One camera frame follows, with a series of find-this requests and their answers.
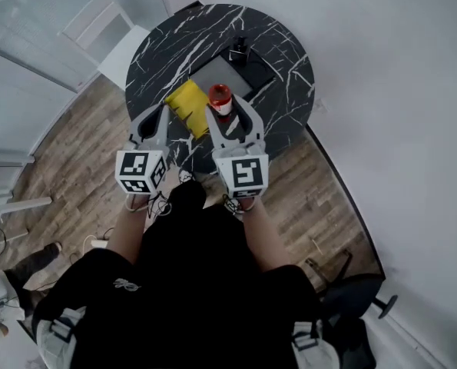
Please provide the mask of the black office chair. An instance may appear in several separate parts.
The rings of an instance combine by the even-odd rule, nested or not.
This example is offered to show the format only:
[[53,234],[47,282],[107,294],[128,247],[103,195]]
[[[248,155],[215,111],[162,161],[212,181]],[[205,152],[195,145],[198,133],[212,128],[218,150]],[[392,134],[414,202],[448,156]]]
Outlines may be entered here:
[[335,347],[341,369],[376,369],[376,359],[370,347],[365,321],[362,316],[371,306],[381,310],[383,319],[396,303],[394,294],[387,302],[377,294],[385,277],[381,274],[346,274],[353,254],[345,250],[346,261],[338,275],[328,279],[319,265],[307,258],[305,263],[323,282],[324,289],[317,295],[323,308],[324,330]]

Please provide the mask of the person's left forearm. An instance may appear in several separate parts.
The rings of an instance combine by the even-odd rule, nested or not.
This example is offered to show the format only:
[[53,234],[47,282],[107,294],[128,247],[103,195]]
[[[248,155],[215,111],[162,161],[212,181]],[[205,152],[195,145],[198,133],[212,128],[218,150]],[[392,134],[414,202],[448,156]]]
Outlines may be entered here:
[[109,238],[107,249],[130,263],[137,260],[147,220],[147,195],[128,195]]

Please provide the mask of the white chair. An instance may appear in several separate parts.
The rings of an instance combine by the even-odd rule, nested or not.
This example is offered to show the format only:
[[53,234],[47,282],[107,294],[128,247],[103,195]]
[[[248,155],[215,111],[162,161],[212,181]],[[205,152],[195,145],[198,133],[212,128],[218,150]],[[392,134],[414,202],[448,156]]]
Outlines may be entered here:
[[[128,30],[111,51],[98,61],[88,52],[88,49],[116,18],[124,21]],[[99,73],[121,90],[125,90],[127,73],[134,53],[149,34],[147,29],[132,22],[116,0],[90,0],[58,33],[58,37],[89,60]]]

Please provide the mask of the white power adapter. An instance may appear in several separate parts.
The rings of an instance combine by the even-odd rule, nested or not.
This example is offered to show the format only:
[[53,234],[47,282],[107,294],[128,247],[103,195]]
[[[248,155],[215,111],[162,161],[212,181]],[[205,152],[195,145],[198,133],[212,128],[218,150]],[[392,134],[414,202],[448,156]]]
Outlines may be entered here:
[[90,246],[91,248],[106,248],[108,245],[108,240],[99,239],[95,235],[88,235],[83,242],[82,249],[85,251],[85,248]]

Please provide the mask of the white desk frame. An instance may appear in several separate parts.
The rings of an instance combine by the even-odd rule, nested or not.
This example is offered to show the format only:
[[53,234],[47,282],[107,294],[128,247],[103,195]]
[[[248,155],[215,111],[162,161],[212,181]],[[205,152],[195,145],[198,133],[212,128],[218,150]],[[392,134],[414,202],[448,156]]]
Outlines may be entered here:
[[33,164],[35,157],[19,151],[0,151],[0,218],[4,214],[40,208],[52,203],[52,198],[40,197],[14,200],[14,185],[26,165]]

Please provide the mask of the person's black t-shirt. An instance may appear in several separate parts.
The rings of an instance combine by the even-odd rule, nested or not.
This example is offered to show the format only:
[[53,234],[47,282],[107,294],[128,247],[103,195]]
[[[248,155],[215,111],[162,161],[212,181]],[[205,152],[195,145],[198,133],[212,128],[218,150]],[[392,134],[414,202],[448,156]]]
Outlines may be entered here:
[[261,271],[242,215],[189,180],[145,225],[134,264],[106,248],[76,261],[38,304],[48,369],[304,369],[301,330],[320,302],[305,272]]

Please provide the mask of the black tray grey inside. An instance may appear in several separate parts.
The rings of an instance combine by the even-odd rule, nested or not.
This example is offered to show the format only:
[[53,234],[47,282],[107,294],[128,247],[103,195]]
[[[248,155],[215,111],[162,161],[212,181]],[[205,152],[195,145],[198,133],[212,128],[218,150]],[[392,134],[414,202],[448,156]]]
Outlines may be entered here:
[[226,85],[245,101],[273,82],[272,68],[252,48],[245,61],[240,58],[230,60],[231,55],[233,52],[230,47],[226,47],[207,62],[198,65],[189,74],[189,79],[206,94],[213,85]]

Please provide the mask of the yellow box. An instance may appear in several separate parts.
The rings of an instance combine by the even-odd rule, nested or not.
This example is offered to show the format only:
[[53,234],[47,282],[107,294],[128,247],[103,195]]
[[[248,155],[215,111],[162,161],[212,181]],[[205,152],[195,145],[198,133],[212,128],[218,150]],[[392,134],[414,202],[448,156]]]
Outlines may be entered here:
[[199,139],[208,131],[205,108],[209,102],[207,95],[191,79],[168,95],[164,102],[184,123],[188,131]]

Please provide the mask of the person's right forearm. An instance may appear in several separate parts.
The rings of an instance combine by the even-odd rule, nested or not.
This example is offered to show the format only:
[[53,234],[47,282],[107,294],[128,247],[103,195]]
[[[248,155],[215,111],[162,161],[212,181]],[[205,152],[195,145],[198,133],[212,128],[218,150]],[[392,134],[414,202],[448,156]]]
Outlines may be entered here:
[[241,198],[247,246],[261,271],[290,265],[290,256],[260,197]]

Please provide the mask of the round black marble table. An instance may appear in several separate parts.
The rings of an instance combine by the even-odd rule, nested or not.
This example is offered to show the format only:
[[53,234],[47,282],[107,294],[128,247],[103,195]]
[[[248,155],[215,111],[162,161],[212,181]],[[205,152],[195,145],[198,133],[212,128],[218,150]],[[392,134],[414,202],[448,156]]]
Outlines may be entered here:
[[296,36],[270,15],[241,5],[212,4],[160,23],[134,53],[127,73],[131,118],[161,104],[189,74],[245,36],[273,70],[274,80],[248,102],[263,119],[266,151],[284,152],[303,131],[314,102],[310,59]]

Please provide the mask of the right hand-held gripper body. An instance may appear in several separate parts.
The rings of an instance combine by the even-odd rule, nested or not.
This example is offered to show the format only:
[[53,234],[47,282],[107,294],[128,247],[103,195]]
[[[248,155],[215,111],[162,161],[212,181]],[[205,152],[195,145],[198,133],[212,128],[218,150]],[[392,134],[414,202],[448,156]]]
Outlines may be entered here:
[[214,163],[230,198],[261,196],[269,185],[269,155],[265,142],[214,150]]

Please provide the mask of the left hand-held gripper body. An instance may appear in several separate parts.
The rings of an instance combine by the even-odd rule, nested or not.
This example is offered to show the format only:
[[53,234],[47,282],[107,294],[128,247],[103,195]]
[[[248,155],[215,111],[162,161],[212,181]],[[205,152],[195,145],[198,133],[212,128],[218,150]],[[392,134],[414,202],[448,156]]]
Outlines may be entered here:
[[115,179],[127,194],[156,195],[167,173],[165,141],[128,140],[116,154]]

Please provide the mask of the dark red bottle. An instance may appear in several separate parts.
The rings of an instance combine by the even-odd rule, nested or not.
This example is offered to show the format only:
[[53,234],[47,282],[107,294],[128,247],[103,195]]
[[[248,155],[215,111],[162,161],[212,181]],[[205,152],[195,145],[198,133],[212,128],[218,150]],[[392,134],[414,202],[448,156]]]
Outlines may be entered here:
[[215,84],[210,87],[205,115],[209,126],[235,120],[237,113],[233,103],[233,93],[228,86]]

